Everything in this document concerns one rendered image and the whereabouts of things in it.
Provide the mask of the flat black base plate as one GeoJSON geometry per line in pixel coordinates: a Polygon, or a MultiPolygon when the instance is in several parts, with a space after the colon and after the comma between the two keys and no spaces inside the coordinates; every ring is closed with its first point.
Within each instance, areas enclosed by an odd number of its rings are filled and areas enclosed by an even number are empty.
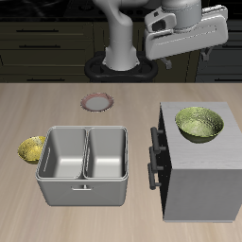
{"type": "Polygon", "coordinates": [[[114,71],[103,64],[106,57],[104,51],[97,51],[85,63],[85,75],[94,83],[139,83],[151,82],[158,74],[155,60],[148,60],[144,51],[137,52],[140,61],[138,65],[128,71],[114,71]]]}

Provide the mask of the grey cabinet with black front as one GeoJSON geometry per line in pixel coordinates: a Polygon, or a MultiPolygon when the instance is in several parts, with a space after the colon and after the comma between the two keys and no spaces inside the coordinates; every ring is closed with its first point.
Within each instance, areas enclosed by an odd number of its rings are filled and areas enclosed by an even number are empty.
{"type": "Polygon", "coordinates": [[[163,102],[150,129],[149,187],[159,188],[165,222],[232,222],[242,206],[242,132],[225,102],[163,102]],[[188,107],[218,113],[224,129],[212,141],[185,139],[176,114],[188,107]]]}

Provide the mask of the green bowl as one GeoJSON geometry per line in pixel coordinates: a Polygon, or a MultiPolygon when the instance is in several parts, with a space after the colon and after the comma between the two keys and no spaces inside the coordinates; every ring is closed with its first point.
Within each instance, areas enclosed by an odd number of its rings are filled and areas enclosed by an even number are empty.
{"type": "Polygon", "coordinates": [[[203,107],[188,107],[175,116],[181,135],[195,144],[215,139],[224,129],[224,121],[216,112],[203,107]]]}

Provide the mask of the yellow bowl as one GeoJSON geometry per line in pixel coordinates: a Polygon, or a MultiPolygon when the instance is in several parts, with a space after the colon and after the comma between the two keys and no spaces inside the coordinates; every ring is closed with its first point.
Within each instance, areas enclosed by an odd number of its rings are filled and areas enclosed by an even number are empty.
{"type": "Polygon", "coordinates": [[[22,142],[18,147],[18,155],[29,164],[36,164],[43,150],[44,136],[30,137],[22,142]]]}

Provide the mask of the pink rimmed plate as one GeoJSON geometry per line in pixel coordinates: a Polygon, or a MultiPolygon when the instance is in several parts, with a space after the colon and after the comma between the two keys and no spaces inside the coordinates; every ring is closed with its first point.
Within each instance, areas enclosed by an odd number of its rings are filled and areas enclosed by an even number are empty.
{"type": "Polygon", "coordinates": [[[105,112],[113,103],[113,97],[106,93],[92,93],[81,99],[80,106],[88,112],[105,112]]]}

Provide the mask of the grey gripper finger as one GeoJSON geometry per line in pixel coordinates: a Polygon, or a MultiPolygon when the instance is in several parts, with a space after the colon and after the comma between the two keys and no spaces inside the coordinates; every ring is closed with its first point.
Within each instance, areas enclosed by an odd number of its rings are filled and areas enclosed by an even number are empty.
{"type": "Polygon", "coordinates": [[[213,47],[206,47],[201,51],[201,58],[203,61],[208,61],[213,47]]]}
{"type": "Polygon", "coordinates": [[[164,63],[166,70],[169,70],[172,68],[171,60],[168,60],[167,58],[161,58],[161,61],[164,63]]]}

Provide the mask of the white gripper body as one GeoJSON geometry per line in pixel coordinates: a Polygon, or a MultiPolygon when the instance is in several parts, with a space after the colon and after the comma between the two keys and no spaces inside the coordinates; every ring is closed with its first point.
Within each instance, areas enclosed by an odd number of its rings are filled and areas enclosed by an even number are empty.
{"type": "Polygon", "coordinates": [[[201,10],[201,20],[190,27],[176,29],[174,13],[159,7],[145,18],[145,50],[149,60],[157,60],[226,43],[228,9],[217,5],[201,10]]]}

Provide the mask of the white basket with two bins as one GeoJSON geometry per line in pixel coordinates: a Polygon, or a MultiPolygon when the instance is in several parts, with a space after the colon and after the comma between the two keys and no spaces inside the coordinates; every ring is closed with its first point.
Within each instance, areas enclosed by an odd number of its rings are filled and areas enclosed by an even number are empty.
{"type": "Polygon", "coordinates": [[[50,206],[121,206],[129,178],[128,131],[120,126],[49,129],[36,180],[50,206]]]}

